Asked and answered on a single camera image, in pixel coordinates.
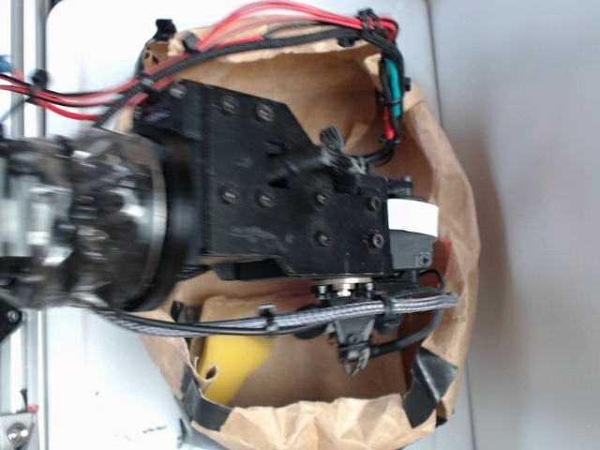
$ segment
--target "wire bundle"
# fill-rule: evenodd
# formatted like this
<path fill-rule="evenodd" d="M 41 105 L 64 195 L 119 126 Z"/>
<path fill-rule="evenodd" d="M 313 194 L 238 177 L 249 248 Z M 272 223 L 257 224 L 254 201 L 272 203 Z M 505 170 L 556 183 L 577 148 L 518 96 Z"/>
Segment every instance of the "wire bundle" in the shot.
<path fill-rule="evenodd" d="M 411 314 L 455 307 L 455 293 L 436 293 L 427 297 L 414 297 L 418 290 L 404 292 L 388 298 L 393 314 Z M 333 321 L 357 317 L 372 317 L 385 313 L 386 304 L 381 300 L 341 306 L 309 309 L 286 314 L 248 317 L 218 322 L 174 323 L 132 316 L 114 309 L 95 308 L 105 319 L 131 331 L 163 337 L 198 338 L 212 335 L 278 336 L 301 333 Z"/>
<path fill-rule="evenodd" d="M 273 15 L 256 16 L 265 12 Z M 261 25 L 274 27 L 262 35 L 248 34 Z M 275 37 L 278 31 L 306 25 L 326 28 L 299 36 Z M 220 56 L 291 47 L 331 38 L 337 39 L 342 46 L 351 46 L 362 39 L 382 51 L 380 77 L 385 133 L 381 138 L 382 149 L 365 157 L 367 165 L 382 165 L 393 156 L 400 136 L 404 66 L 395 43 L 397 35 L 398 24 L 394 20 L 380 18 L 370 9 L 360 11 L 357 17 L 348 17 L 286 0 L 259 1 L 237 9 L 204 38 L 187 45 L 183 54 L 163 61 L 112 89 L 62 94 L 46 89 L 45 85 L 26 82 L 18 69 L 13 67 L 10 75 L 0 73 L 0 81 L 6 82 L 0 83 L 0 90 L 22 94 L 25 101 L 70 119 L 93 121 L 94 127 L 99 128 L 123 107 L 135 107 L 147 99 L 149 92 L 164 90 L 173 81 L 173 75 L 181 70 Z M 95 107 L 105 107 L 105 110 L 100 114 L 90 114 L 65 109 Z"/>

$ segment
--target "brown paper bag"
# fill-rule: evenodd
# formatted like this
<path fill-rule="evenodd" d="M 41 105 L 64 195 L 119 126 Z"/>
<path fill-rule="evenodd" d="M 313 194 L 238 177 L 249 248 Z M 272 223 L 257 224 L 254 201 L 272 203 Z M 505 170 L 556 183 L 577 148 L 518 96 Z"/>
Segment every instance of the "brown paper bag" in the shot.
<path fill-rule="evenodd" d="M 146 49 L 146 66 L 179 54 L 179 38 Z M 327 41 L 233 55 L 181 76 L 287 103 L 314 142 L 323 128 L 336 126 L 349 153 L 358 155 L 374 151 L 383 131 L 378 57 L 368 45 L 343 49 Z M 480 243 L 471 187 L 423 99 L 416 88 L 406 97 L 403 141 L 381 174 L 412 176 L 416 195 L 440 207 L 434 266 L 444 272 L 448 291 L 459 293 L 458 306 L 444 312 L 422 345 L 371 360 L 353 378 L 326 337 L 277 337 L 271 359 L 247 378 L 228 407 L 203 396 L 211 380 L 196 371 L 195 346 L 190 351 L 182 338 L 145 337 L 199 431 L 232 450 L 391 450 L 433 432 L 438 418 L 450 417 L 473 329 Z M 209 273 L 179 283 L 171 299 L 146 316 L 171 320 L 173 299 L 203 305 L 204 320 L 255 315 L 256 306 L 266 303 L 287 312 L 313 301 L 309 288 L 309 282 L 297 280 L 224 282 Z M 410 316 L 402 332 L 410 334 L 428 318 Z M 212 375 L 218 376 L 218 367 Z"/>

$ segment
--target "black plastic mount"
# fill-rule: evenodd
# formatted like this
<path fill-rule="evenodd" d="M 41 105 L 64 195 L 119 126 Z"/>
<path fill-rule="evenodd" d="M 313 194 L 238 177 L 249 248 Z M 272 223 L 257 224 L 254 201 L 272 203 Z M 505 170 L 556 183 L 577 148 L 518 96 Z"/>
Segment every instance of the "black plastic mount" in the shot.
<path fill-rule="evenodd" d="M 0 342 L 23 321 L 23 313 L 0 299 Z"/>
<path fill-rule="evenodd" d="M 391 246 L 403 248 L 387 225 L 398 182 L 362 172 L 334 128 L 317 145 L 287 105 L 196 82 L 173 84 L 136 117 L 135 132 L 167 149 L 176 139 L 192 155 L 189 265 L 241 280 L 389 278 L 406 268 L 395 267 Z"/>

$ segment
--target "screw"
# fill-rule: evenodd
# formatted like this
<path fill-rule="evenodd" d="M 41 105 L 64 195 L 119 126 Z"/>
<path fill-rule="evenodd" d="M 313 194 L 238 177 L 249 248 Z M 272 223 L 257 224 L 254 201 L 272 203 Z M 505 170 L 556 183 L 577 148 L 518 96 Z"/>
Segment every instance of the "screw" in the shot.
<path fill-rule="evenodd" d="M 418 267 L 427 267 L 431 264 L 431 253 L 420 251 L 416 254 L 416 265 Z"/>
<path fill-rule="evenodd" d="M 221 100 L 221 106 L 226 113 L 238 114 L 240 112 L 240 102 L 232 96 L 225 96 Z"/>
<path fill-rule="evenodd" d="M 379 197 L 373 196 L 370 199 L 368 199 L 368 209 L 370 209 L 371 211 L 379 211 L 379 208 L 381 207 L 382 201 Z"/>
<path fill-rule="evenodd" d="M 320 246 L 323 247 L 327 247 L 329 246 L 329 236 L 327 234 L 325 234 L 324 232 L 318 232 L 315 240 L 317 241 L 317 244 L 319 244 Z"/>
<path fill-rule="evenodd" d="M 14 448 L 23 447 L 29 439 L 29 429 L 20 423 L 12 424 L 7 430 L 7 440 Z"/>
<path fill-rule="evenodd" d="M 385 245 L 385 238 L 381 233 L 376 232 L 371 236 L 371 245 L 375 248 L 382 248 Z"/>
<path fill-rule="evenodd" d="M 171 94 L 171 97 L 177 98 L 178 100 L 181 100 L 183 97 L 185 97 L 187 92 L 188 89 L 179 82 L 173 84 L 169 88 L 169 94 Z"/>
<path fill-rule="evenodd" d="M 273 197 L 268 192 L 260 190 L 257 195 L 257 200 L 259 202 L 259 205 L 263 208 L 272 208 L 273 206 L 275 206 L 275 197 Z"/>
<path fill-rule="evenodd" d="M 319 192 L 315 196 L 315 200 L 317 201 L 317 204 L 325 206 L 327 204 L 327 200 L 329 200 L 329 199 L 327 198 L 327 194 L 324 194 L 323 192 Z"/>
<path fill-rule="evenodd" d="M 19 321 L 20 318 L 21 318 L 21 314 L 19 314 L 19 311 L 17 311 L 16 309 L 11 309 L 7 313 L 7 319 L 10 323 L 16 323 Z"/>
<path fill-rule="evenodd" d="M 240 194 L 233 187 L 225 187 L 221 192 L 221 200 L 227 204 L 234 204 L 240 198 Z"/>
<path fill-rule="evenodd" d="M 266 103 L 259 103 L 257 105 L 256 114 L 259 116 L 259 119 L 264 122 L 273 122 L 273 119 L 275 119 L 275 111 Z"/>

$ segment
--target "yellow object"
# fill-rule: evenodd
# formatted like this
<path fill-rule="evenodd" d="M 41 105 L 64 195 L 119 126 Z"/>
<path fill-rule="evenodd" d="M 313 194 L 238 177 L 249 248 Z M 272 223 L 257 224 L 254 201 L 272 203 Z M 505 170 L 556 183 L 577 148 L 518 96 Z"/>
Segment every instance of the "yellow object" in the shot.
<path fill-rule="evenodd" d="M 246 378 L 271 357 L 273 342 L 267 337 L 207 337 L 198 373 L 206 378 L 208 369 L 217 366 L 218 375 L 204 395 L 222 405 L 229 403 Z"/>

